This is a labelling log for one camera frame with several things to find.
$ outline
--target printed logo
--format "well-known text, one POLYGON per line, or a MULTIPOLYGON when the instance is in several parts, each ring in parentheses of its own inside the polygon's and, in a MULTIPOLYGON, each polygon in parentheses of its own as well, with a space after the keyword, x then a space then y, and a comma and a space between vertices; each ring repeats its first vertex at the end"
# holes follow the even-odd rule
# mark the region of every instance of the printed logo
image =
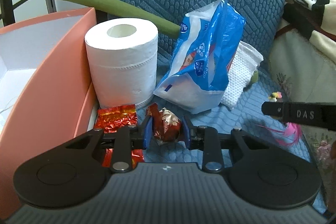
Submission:
POLYGON ((194 69, 197 76, 201 76, 204 71, 204 60, 198 60, 194 63, 194 69))
POLYGON ((204 42, 201 45, 199 45, 197 48, 195 48, 194 51, 196 51, 196 53, 198 53, 201 57, 203 57, 204 52, 205 52, 204 42))
POLYGON ((180 28, 180 32, 181 33, 186 33, 188 30, 188 26, 185 25, 183 22, 181 23, 181 28, 180 28))
POLYGON ((169 171, 170 169, 172 169, 172 167, 170 167, 169 165, 166 165, 166 166, 162 167, 162 169, 164 171, 169 171))
POLYGON ((310 120, 314 120, 314 111, 308 112, 306 110, 301 111, 301 109, 298 109, 296 112, 296 117, 297 118, 301 118, 301 114, 302 114, 302 118, 304 119, 308 119, 308 115, 309 115, 309 119, 310 120))

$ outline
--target pink feather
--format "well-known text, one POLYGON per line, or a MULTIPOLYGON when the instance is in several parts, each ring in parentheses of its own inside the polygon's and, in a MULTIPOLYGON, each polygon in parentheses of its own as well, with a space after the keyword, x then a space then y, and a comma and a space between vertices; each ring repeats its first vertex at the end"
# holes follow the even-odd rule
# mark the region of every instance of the pink feather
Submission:
POLYGON ((302 136, 302 130, 301 130, 301 127, 299 124, 296 124, 296 123, 292 123, 292 122, 289 122, 287 123, 287 128, 285 129, 285 131, 281 131, 281 130, 276 130, 276 129, 272 129, 272 128, 269 128, 269 127, 264 127, 264 126, 260 126, 257 124, 257 126, 259 127, 262 127, 262 128, 266 128, 272 132, 277 132, 277 133, 283 133, 283 136, 284 137, 289 137, 291 135, 294 135, 294 140, 293 142, 291 143, 287 143, 285 142, 284 140, 280 140, 280 139, 276 139, 277 142, 280 144, 280 145, 283 145, 283 146, 291 146, 291 145, 296 145, 298 144, 301 136, 302 136))

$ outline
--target wrapped chocolate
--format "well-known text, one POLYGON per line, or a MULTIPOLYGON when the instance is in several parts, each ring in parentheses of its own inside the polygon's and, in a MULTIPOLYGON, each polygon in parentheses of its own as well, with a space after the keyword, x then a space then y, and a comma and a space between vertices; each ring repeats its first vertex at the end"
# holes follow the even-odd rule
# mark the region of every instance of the wrapped chocolate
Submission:
MULTIPOLYGON (((94 128, 103 128, 104 133, 115 133, 117 130, 128 124, 137 124, 137 112, 135 105, 117 106, 98 110, 98 119, 94 128)), ((106 149, 102 163, 103 167, 110 167, 113 149, 106 149)), ((144 162, 141 149, 132 150, 132 166, 136 167, 138 162, 144 162)))
POLYGON ((154 138, 156 138, 159 145, 178 141, 181 121, 174 113, 166 108, 159 111, 158 105, 153 103, 147 108, 147 115, 153 117, 154 138))

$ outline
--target ribbed black surface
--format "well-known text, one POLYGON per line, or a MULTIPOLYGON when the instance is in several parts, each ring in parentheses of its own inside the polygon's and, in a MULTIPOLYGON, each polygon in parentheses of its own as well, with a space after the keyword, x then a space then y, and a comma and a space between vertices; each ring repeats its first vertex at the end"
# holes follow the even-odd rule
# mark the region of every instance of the ribbed black surface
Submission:
POLYGON ((27 205, 10 224, 322 224, 310 206, 272 211, 237 197, 219 175, 196 164, 138 164, 127 174, 113 175, 105 189, 82 205, 41 210, 27 205))

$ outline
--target white string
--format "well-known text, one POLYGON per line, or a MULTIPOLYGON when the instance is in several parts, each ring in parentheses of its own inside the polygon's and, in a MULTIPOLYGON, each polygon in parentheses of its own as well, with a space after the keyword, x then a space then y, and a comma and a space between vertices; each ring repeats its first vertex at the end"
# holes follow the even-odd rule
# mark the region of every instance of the white string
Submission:
POLYGON ((18 96, 15 96, 15 97, 13 97, 12 99, 10 99, 10 100, 7 102, 7 104, 5 105, 5 108, 2 109, 2 110, 0 110, 0 114, 1 114, 2 112, 5 112, 6 110, 10 109, 11 107, 13 107, 14 104, 12 104, 12 105, 10 105, 10 106, 8 106, 8 105, 9 105, 9 103, 10 103, 11 101, 13 101, 13 99, 15 99, 15 98, 17 98, 17 97, 18 97, 18 96))

